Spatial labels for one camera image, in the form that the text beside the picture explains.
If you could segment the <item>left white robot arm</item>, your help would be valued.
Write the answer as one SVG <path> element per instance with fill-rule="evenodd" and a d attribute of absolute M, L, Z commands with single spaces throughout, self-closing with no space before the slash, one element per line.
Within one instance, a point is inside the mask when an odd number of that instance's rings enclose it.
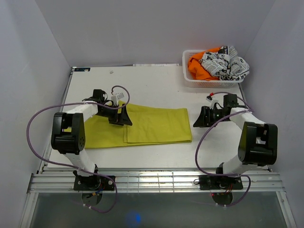
<path fill-rule="evenodd" d="M 124 98 L 123 93 L 111 92 L 107 99 L 107 93 L 101 89 L 93 90 L 93 95 L 85 98 L 82 103 L 67 112 L 54 114 L 51 146 L 60 154 L 67 157 L 75 170 L 73 174 L 79 178 L 89 189 L 95 190 L 101 184 L 97 165 L 90 160 L 85 151 L 86 135 L 85 122 L 95 116 L 106 117 L 110 124 L 132 126 L 126 110 L 127 104 L 119 105 Z"/>

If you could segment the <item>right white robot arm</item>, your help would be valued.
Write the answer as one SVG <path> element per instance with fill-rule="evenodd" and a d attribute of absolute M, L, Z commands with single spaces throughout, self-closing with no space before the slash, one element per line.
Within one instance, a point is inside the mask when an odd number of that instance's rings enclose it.
<path fill-rule="evenodd" d="M 237 154 L 221 163 L 214 174 L 203 171 L 203 176 L 215 178 L 217 187 L 225 189 L 246 171 L 254 167 L 273 165 L 277 160 L 278 127 L 265 123 L 253 115 L 245 100 L 236 94 L 224 92 L 223 104 L 214 99 L 214 93 L 207 96 L 209 106 L 203 106 L 193 124 L 194 128 L 206 128 L 202 139 L 222 122 L 233 122 L 241 130 Z"/>

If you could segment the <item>yellow-green trousers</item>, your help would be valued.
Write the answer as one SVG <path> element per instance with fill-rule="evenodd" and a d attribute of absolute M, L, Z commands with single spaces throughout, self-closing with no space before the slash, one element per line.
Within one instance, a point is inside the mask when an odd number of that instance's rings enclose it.
<path fill-rule="evenodd" d="M 110 124 L 95 115 L 85 121 L 85 148 L 103 149 L 152 144 L 189 143 L 192 133 L 186 108 L 126 106 L 132 126 Z"/>

